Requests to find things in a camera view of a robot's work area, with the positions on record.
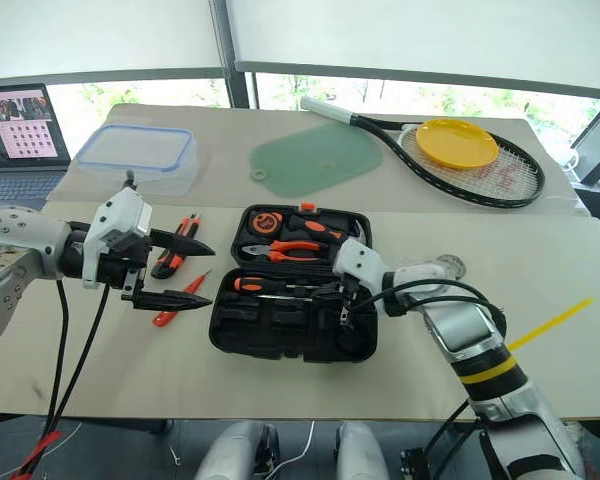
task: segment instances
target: black tool case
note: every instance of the black tool case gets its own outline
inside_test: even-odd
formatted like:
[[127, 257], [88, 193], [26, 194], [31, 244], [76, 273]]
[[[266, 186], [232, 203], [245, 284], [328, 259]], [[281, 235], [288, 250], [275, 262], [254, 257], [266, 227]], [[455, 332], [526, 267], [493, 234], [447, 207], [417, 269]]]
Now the black tool case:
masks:
[[[281, 218], [281, 228], [273, 233], [257, 233], [253, 228], [253, 219], [261, 213], [271, 212]], [[227, 273], [220, 284], [209, 325], [211, 342], [224, 352], [266, 359], [302, 355], [305, 362], [366, 360], [376, 349], [378, 315], [374, 306], [369, 305], [349, 314], [350, 326], [341, 325], [342, 295], [337, 291], [338, 278], [332, 273], [339, 244], [319, 242], [324, 248], [317, 254], [320, 260], [315, 263], [271, 262], [266, 255], [250, 255], [243, 251], [245, 246], [268, 245], [275, 240], [315, 242], [315, 237], [312, 238], [308, 231], [289, 228], [292, 216], [295, 216], [295, 220], [300, 217], [319, 222], [357, 237], [371, 247], [369, 220], [359, 213], [316, 209], [312, 204], [302, 204], [300, 207], [253, 205], [247, 208], [231, 244], [231, 255], [240, 268]], [[286, 254], [295, 257], [316, 256], [315, 252], [304, 250], [293, 250]], [[261, 298], [257, 295], [262, 292], [238, 292], [235, 283], [240, 277], [284, 280], [295, 287], [284, 287], [266, 294], [311, 296], [314, 300]], [[369, 296], [365, 288], [359, 288], [358, 300]]]

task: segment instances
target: floor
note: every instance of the floor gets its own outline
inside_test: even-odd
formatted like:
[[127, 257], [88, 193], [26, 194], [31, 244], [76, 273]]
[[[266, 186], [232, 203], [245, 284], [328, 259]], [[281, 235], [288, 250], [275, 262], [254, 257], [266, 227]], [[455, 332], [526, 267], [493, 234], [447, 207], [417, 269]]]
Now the floor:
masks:
[[[174, 422], [166, 434], [151, 435], [144, 432], [113, 428], [76, 420], [63, 420], [60, 431], [63, 437], [54, 446], [57, 450], [47, 455], [37, 469], [35, 480], [184, 480], [193, 479], [195, 472], [211, 442], [232, 421]], [[278, 429], [283, 459], [298, 455], [306, 442], [308, 422], [272, 422]], [[0, 479], [9, 478], [9, 472], [31, 451], [43, 419], [27, 416], [0, 424]], [[399, 467], [399, 454], [405, 448], [424, 446], [437, 423], [369, 422], [387, 462], [390, 478], [403, 479]], [[281, 471], [281, 480], [335, 480], [333, 446], [339, 422], [317, 422], [314, 440], [307, 456]], [[458, 432], [445, 435], [433, 452], [432, 463], [439, 464]], [[588, 478], [600, 479], [600, 439], [582, 431], [581, 446], [589, 465]], [[175, 465], [170, 447], [181, 457]], [[489, 473], [473, 435], [459, 451], [445, 472], [443, 479], [488, 479]]]

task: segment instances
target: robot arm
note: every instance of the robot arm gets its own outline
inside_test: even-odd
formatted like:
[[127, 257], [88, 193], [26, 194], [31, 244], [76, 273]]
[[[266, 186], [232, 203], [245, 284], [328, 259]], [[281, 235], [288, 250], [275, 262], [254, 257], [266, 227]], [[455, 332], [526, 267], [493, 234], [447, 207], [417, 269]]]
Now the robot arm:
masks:
[[[421, 279], [458, 279], [465, 273], [456, 257], [390, 271], [380, 255], [356, 240], [343, 243], [333, 271], [355, 278], [372, 295]], [[458, 287], [423, 285], [376, 302], [389, 316], [405, 304], [428, 297], [466, 295]], [[482, 420], [482, 439], [490, 469], [500, 478], [554, 471], [584, 478], [576, 445], [538, 388], [527, 378], [483, 309], [471, 303], [439, 302], [419, 307], [427, 329], [458, 375], [469, 404]]]
[[27, 285], [36, 278], [81, 278], [86, 288], [106, 283], [134, 308], [186, 310], [211, 302], [183, 292], [146, 292], [151, 246], [182, 255], [213, 255], [196, 240], [149, 229], [151, 207], [131, 187], [102, 204], [91, 225], [64, 222], [22, 207], [0, 208], [0, 335]]

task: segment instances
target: racket strings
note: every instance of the racket strings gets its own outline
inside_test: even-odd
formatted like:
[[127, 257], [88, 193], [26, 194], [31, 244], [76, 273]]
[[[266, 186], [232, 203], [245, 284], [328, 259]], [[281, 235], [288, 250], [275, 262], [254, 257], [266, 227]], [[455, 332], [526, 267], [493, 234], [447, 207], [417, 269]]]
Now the racket strings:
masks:
[[486, 167], [457, 170], [440, 165], [418, 146], [416, 129], [404, 131], [398, 143], [423, 169], [463, 190], [502, 200], [519, 200], [538, 189], [535, 169], [517, 152], [499, 144], [496, 160]]

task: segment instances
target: table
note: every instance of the table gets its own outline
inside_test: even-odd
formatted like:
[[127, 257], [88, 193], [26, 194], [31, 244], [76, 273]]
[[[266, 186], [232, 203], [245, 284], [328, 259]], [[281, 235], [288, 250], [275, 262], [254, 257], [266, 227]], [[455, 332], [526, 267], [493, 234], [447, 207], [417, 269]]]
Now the table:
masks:
[[[407, 121], [424, 121], [430, 118], [395, 115], [381, 117]], [[310, 112], [121, 104], [113, 107], [105, 123], [187, 128], [194, 133], [198, 141], [198, 153], [203, 161], [203, 174], [185, 196], [147, 195], [145, 198], [152, 205], [242, 208], [255, 203], [299, 204], [301, 201], [313, 201], [330, 208], [358, 211], [494, 215], [573, 213], [574, 205], [579, 202], [577, 195], [525, 120], [468, 120], [513, 141], [537, 159], [547, 177], [542, 196], [537, 201], [523, 209], [505, 211], [460, 201], [421, 180], [375, 137], [371, 138], [378, 143], [383, 154], [379, 168], [315, 192], [307, 198], [281, 199], [250, 179], [248, 158], [252, 149], [262, 143], [331, 122]], [[81, 174], [76, 164], [72, 164], [49, 199], [102, 202], [109, 196], [110, 192], [100, 190], [90, 178]]]
[[[88, 202], [51, 202], [45, 213], [90, 221]], [[184, 287], [207, 268], [200, 295], [214, 298], [235, 262], [228, 255], [240, 208], [195, 207], [198, 238], [216, 257], [189, 259], [149, 289]], [[155, 205], [152, 226], [172, 228], [190, 207]], [[586, 297], [594, 303], [516, 352], [556, 413], [600, 417], [600, 223], [570, 215], [367, 212], [374, 247], [389, 265], [459, 255], [466, 281], [503, 307], [514, 340]], [[153, 252], [151, 261], [158, 252]], [[71, 310], [66, 371], [82, 348], [100, 292], [65, 281]], [[453, 370], [419, 314], [379, 319], [376, 353], [360, 364], [268, 361], [216, 350], [207, 336], [210, 307], [181, 313], [168, 327], [133, 310], [112, 291], [68, 416], [139, 418], [350, 418], [433, 420], [464, 398]], [[0, 339], [0, 411], [46, 411], [60, 332], [53, 282], [25, 291]]]

